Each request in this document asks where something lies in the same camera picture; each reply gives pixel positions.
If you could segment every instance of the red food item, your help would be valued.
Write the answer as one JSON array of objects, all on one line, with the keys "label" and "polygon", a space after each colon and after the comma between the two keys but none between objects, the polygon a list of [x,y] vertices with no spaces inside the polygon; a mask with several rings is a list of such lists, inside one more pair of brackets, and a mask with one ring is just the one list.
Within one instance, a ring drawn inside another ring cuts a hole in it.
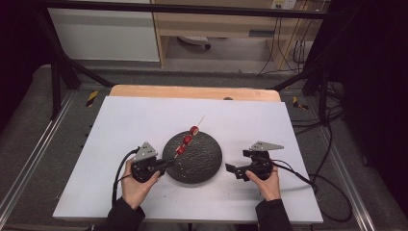
[{"label": "red food item", "polygon": [[181,145],[180,145],[179,147],[177,147],[177,149],[176,149],[177,155],[181,155],[181,154],[183,154],[185,151],[186,151],[186,147],[185,147],[183,144],[181,144]]},{"label": "red food item", "polygon": [[195,135],[198,134],[198,131],[199,131],[198,127],[197,127],[197,126],[193,126],[193,127],[190,129],[190,134],[191,134],[192,136],[195,136]]},{"label": "red food item", "polygon": [[183,144],[189,145],[189,143],[191,142],[191,140],[192,140],[192,136],[191,136],[191,135],[187,135],[187,136],[185,136],[185,137],[183,138]]}]

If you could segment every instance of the black round base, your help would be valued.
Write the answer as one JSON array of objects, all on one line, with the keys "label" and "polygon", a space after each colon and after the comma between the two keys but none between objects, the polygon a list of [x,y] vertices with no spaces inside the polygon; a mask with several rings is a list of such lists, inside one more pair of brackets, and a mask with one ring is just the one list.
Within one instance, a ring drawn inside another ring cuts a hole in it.
[{"label": "black round base", "polygon": [[[190,132],[177,134],[168,141],[163,150],[163,159],[174,158],[177,147]],[[199,132],[186,146],[186,151],[177,156],[175,165],[167,169],[174,180],[185,184],[198,184],[210,180],[222,163],[222,152],[217,141]]]}]

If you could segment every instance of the hand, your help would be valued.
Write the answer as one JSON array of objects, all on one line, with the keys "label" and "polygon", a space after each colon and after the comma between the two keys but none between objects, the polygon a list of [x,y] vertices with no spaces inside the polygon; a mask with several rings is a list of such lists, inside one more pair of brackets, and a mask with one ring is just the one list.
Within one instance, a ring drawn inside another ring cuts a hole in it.
[{"label": "hand", "polygon": [[[126,161],[123,176],[132,174],[132,160]],[[145,183],[140,183],[132,175],[125,177],[122,181],[122,198],[133,209],[136,210],[146,198],[152,186],[159,181],[160,172],[156,171]]]},{"label": "hand", "polygon": [[253,181],[257,186],[261,195],[266,201],[280,199],[278,167],[273,166],[270,177],[267,180],[261,180],[250,170],[245,172],[246,176]]}]

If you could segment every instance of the white tabletop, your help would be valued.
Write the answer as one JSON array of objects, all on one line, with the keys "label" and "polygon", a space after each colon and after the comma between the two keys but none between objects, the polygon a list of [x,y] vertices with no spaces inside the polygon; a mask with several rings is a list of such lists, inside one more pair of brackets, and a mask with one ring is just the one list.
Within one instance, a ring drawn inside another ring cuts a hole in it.
[{"label": "white tabletop", "polygon": [[[53,217],[105,218],[115,173],[126,153],[148,141],[161,158],[167,141],[203,116],[200,131],[215,138],[222,150],[220,170],[198,185],[182,184],[165,174],[141,204],[146,221],[257,222],[255,206],[262,200],[257,187],[225,169],[225,163],[249,165],[242,150],[256,141],[283,145],[284,149],[269,151],[270,157],[307,177],[284,103],[108,96]],[[279,175],[290,221],[322,222],[312,188],[284,169]]]}]

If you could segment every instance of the white wall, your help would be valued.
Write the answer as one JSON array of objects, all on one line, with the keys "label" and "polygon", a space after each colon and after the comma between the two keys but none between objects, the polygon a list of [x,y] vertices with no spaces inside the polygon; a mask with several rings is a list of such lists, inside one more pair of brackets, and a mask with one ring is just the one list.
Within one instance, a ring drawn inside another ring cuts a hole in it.
[{"label": "white wall", "polygon": [[[149,0],[99,2],[150,3]],[[158,62],[152,13],[49,9],[65,53],[78,60]]]}]

